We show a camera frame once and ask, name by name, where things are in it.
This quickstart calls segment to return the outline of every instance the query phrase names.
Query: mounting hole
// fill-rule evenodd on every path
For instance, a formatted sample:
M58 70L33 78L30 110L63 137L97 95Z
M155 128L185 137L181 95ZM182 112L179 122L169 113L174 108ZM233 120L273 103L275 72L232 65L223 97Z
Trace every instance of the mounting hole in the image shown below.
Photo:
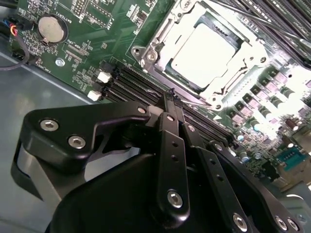
M267 58L265 58L265 57L262 57L260 60L261 63L265 63L266 61L267 61Z
M216 164L216 162L215 162L214 160L212 160L212 159L210 159L209 161L210 161L210 163L213 164L213 165Z
M174 121L174 117L170 116L170 115L167 115L167 119L170 120L170 121Z
M172 159L173 159L173 161L178 162L178 158L176 155L172 155Z
M217 179L218 179L219 181L221 181L221 182L224 181L223 177L221 177L220 175L217 175Z

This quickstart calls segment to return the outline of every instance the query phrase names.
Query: cpu socket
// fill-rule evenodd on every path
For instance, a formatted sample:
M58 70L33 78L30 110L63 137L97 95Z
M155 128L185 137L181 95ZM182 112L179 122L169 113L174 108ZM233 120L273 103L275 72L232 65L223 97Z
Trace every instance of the cpu socket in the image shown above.
M146 73L215 111L251 68L269 63L262 40L208 0L176 1L149 45L131 52Z

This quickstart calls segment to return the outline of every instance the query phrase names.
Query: silver screw head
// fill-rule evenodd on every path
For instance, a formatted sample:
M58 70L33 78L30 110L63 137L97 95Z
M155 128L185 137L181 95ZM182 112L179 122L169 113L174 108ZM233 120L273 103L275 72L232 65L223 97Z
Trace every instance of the silver screw head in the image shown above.
M149 51L147 53L147 59L151 62L155 61L157 59L157 53L154 51Z
M66 64L66 62L62 59L62 58L57 58L56 60L55 60L55 64L58 66L58 67L63 67L65 64Z
M83 147L86 146L85 140L79 136L71 136L68 139L68 143L75 149L82 149Z
M183 206L183 200L182 200L181 196L175 191L169 191L167 193L167 199L168 199L169 203L177 209L179 209Z
M292 221L290 218L288 218L287 221L290 224L290 226L295 229L295 231L299 231L299 228L294 221Z
M54 120L50 120L50 119L46 119L40 122L40 127L41 129L45 130L45 131L55 131L58 129L59 125L56 121Z
M223 150L223 148L219 144L215 144L215 147L216 147L217 150L220 150L220 151Z
M143 108L138 108L137 110L138 110L140 113L143 113L143 114L146 113L146 110L144 110Z
M192 125L188 125L188 129L189 129L191 132L194 132L194 131L195 131L195 128L194 128Z
M282 230L284 230L284 231L287 230L287 226L286 226L285 222L284 222L280 217L278 217L278 216L276 216L276 223L278 224L278 226L279 226Z
M233 221L242 232L247 232L247 224L239 214L234 213Z
M174 118L172 116L170 116L170 115L167 116L167 119L170 120L170 121L174 121Z

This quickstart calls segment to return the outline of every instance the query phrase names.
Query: motherboard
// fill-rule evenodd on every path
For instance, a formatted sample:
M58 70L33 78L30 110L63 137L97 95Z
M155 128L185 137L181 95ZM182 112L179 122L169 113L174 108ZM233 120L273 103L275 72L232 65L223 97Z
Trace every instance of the motherboard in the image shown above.
M311 39L311 3L228 0ZM174 88L185 119L281 191L311 183L311 53L209 0L20 0L34 65L93 101L155 104ZM19 54L14 38L12 53Z

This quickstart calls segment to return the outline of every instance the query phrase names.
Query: black cable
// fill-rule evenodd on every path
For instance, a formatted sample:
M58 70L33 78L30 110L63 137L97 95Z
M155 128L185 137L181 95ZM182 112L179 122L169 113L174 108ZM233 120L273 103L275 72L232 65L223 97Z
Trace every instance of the black cable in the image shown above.
M266 21L266 20L264 20L264 19L262 19L262 18L259 18L259 17L257 17L257 16L254 16L254 15L248 13L248 12L245 12L245 11L242 11L242 10L240 10L240 9L237 9L237 8L235 8L235 7L233 7L233 6L230 6L230 5L228 5L228 4L224 3L224 2L221 2L221 1L218 1L218 0L209 0L209 1L212 1L212 2L214 2L214 3L216 3L216 4L220 5L220 6L223 6L223 7L227 8L227 9L229 9L229 10L231 10L231 11L234 11L234 12L236 12L236 13L239 13L240 15L243 15L243 16L245 16L245 17L248 17L248 18L252 19L253 21L255 21L255 22L257 22L257 23L260 23L260 24L262 24L262 25L264 25L264 26L266 26L266 27L269 27L269 28L271 28L271 29L273 29L273 30L275 30L275 31L277 31L277 32L279 32L279 33L282 33L283 35L285 35L285 36L287 36L287 37L289 37L289 38L291 38L291 39L298 40L298 41L300 41L303 45L305 45L305 46L311 48L311 43L310 43L309 41L307 41L307 40L305 40L305 39L303 39L303 38L300 38L299 36L296 36L296 35L294 35L294 34L292 34L292 33L289 33L289 32L287 32L287 31L285 31L285 30L279 28L277 25L275 25L275 24L273 24L273 23L270 23L270 22L268 22L268 21Z
M14 39L19 43L20 47L25 52L25 56L21 62L15 65L12 65L10 67L0 67L0 71L9 71L9 70L17 69L29 61L30 54L29 54L27 45L25 44L24 40L19 35L15 36Z
M9 1L9 0L0 0L0 6L17 9L17 2L16 1Z

